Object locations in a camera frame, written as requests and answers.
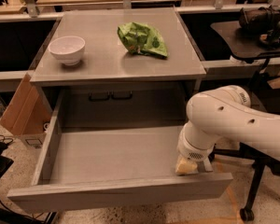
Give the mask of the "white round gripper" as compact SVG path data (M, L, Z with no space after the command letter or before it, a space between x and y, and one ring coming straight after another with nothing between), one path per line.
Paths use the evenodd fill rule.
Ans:
M175 173L177 175L187 175L197 169L198 164L196 161L206 160L213 149L198 149L193 147L187 141L185 135L181 133L178 138L177 151L180 155L176 161Z

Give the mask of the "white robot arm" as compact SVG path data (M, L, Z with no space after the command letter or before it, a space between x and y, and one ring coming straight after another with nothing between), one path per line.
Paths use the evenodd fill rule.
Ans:
M197 93L189 99L186 114L188 122L177 144L178 175L192 173L222 137L269 156L272 172L280 175L280 115L253 109L243 88L225 86Z

